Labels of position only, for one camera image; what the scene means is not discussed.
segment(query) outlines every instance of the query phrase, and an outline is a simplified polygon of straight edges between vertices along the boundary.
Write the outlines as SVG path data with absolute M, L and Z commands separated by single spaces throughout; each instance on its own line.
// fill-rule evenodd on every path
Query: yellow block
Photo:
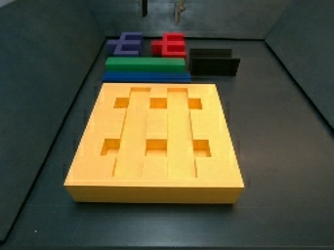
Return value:
M 82 202 L 235 203 L 214 85 L 102 84 L 64 186 Z

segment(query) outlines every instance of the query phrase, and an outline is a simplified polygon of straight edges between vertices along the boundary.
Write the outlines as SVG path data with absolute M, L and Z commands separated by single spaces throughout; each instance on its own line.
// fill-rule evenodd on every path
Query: black block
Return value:
M 240 59 L 232 59 L 231 57 L 231 49 L 190 49 L 190 74 L 235 76 Z

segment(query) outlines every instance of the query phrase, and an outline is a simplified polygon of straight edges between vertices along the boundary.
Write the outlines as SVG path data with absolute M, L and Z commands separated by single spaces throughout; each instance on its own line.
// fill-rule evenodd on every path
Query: red block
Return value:
M 150 42 L 150 54 L 162 58 L 185 58 L 184 34 L 164 33 L 161 40 Z

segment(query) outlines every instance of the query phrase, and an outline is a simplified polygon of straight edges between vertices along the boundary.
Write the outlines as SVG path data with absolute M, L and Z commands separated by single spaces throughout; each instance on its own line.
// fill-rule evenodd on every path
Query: gray wall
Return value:
M 0 9 L 0 240 L 102 41 L 81 0 L 17 0 Z
M 334 127 L 334 1 L 293 0 L 265 42 Z
M 138 0 L 85 2 L 106 36 L 122 31 L 142 31 L 145 36 L 184 31 L 188 37 L 264 39 L 291 0 L 185 0 L 178 24 L 173 24 L 177 0 L 148 0 L 145 18 Z

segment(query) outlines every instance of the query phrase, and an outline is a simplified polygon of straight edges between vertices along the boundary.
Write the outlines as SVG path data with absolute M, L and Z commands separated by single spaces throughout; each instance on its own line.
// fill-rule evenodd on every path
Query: square slot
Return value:
M 126 108 L 129 105 L 129 99 L 128 98 L 116 98 L 113 108 Z
M 150 98 L 149 99 L 149 108 L 166 108 L 166 98 Z
M 166 140 L 148 139 L 145 140 L 145 156 L 165 157 L 166 156 Z
M 117 155 L 120 149 L 120 139 L 104 139 L 100 155 Z
M 189 109 L 201 109 L 200 98 L 189 98 L 188 99 L 188 107 L 189 107 Z
M 193 140 L 194 157 L 210 157 L 208 140 Z

